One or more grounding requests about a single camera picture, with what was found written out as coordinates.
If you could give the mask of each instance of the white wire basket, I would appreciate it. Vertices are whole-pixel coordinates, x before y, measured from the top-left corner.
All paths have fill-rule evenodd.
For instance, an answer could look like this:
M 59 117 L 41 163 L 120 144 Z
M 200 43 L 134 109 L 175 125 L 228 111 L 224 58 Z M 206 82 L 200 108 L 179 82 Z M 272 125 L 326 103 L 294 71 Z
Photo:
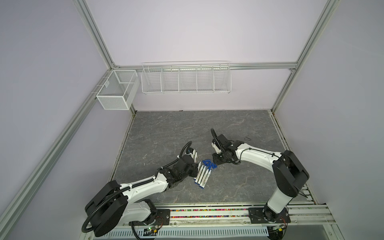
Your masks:
M 139 85 L 136 70 L 112 70 L 96 97 L 105 110 L 129 110 Z
M 141 76 L 145 94 L 229 93 L 232 87 L 229 63 L 144 66 Z

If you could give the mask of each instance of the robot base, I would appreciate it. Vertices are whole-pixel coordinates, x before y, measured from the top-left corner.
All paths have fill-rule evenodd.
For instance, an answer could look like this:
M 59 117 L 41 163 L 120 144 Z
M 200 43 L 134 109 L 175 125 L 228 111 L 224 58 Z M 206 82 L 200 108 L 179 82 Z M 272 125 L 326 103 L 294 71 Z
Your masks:
M 248 208 L 249 218 L 251 219 L 251 223 L 270 223 L 264 219 L 263 213 L 264 207 L 250 207 Z M 280 213 L 280 217 L 276 219 L 274 223 L 284 223 L 282 220 L 284 219 L 285 223 L 290 223 L 291 219 L 288 215 L 287 208 L 284 208 Z
M 159 225 L 160 226 L 163 219 L 164 219 L 163 226 L 169 225 L 170 210 L 169 209 L 158 209 L 156 217 L 157 218 L 155 218 L 155 222 L 152 224 L 145 224 L 144 222 L 135 221 L 134 225 L 135 226 L 149 226 L 149 225 Z

